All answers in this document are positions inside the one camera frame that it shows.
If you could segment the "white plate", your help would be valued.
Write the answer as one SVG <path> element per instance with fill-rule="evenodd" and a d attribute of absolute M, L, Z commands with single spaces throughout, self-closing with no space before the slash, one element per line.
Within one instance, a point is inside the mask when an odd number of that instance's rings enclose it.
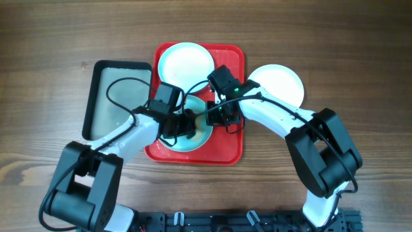
<path fill-rule="evenodd" d="M 259 83 L 274 97 L 300 107 L 304 100 L 304 86 L 299 76 L 280 64 L 267 64 L 254 70 L 248 80 Z"/>

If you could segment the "turquoise plate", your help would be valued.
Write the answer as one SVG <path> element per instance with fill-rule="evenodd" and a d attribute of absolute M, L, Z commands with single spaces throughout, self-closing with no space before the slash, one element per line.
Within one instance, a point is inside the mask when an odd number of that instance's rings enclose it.
<path fill-rule="evenodd" d="M 198 97 L 188 95 L 185 100 L 184 109 L 190 109 L 194 113 L 200 113 L 206 110 L 206 103 Z M 173 151 L 189 152 L 194 151 L 203 146 L 212 135 L 213 126 L 208 126 L 207 135 L 199 141 L 189 140 L 187 136 L 177 137 L 177 142 L 174 146 L 168 146 L 164 141 L 160 141 L 164 146 Z"/>

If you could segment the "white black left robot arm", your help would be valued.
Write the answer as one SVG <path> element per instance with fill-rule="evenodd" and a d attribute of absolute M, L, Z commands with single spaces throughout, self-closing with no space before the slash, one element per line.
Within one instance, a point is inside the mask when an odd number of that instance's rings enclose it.
<path fill-rule="evenodd" d="M 195 118 L 191 110 L 175 114 L 139 106 L 105 137 L 67 144 L 39 208 L 41 226 L 56 231 L 44 219 L 49 215 L 69 223 L 66 231 L 137 231 L 138 212 L 117 204 L 124 163 L 161 137 L 194 133 Z"/>

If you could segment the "green yellow sponge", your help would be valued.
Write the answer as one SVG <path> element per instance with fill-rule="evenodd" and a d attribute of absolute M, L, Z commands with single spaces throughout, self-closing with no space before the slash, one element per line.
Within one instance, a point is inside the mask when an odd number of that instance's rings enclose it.
<path fill-rule="evenodd" d="M 189 140 L 199 141 L 207 135 L 208 126 L 204 115 L 201 115 L 195 120 L 195 131 L 193 134 L 187 136 Z"/>

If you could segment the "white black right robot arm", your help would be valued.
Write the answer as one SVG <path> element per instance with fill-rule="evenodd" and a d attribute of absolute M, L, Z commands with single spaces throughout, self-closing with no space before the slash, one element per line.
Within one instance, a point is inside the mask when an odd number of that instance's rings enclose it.
<path fill-rule="evenodd" d="M 358 191 L 355 174 L 362 167 L 362 157 L 333 110 L 304 110 L 258 87 L 248 92 L 237 88 L 206 113 L 240 114 L 285 140 L 298 177 L 308 190 L 303 214 L 319 231 L 332 224 L 342 195 Z"/>

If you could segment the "light blue plate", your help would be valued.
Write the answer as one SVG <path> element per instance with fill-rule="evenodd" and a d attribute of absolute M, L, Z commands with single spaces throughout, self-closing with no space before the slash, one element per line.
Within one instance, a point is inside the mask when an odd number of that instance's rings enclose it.
<path fill-rule="evenodd" d="M 157 65 L 162 82 L 187 92 L 195 84 L 206 81 L 215 70 L 209 51 L 196 43 L 177 43 L 167 48 Z"/>

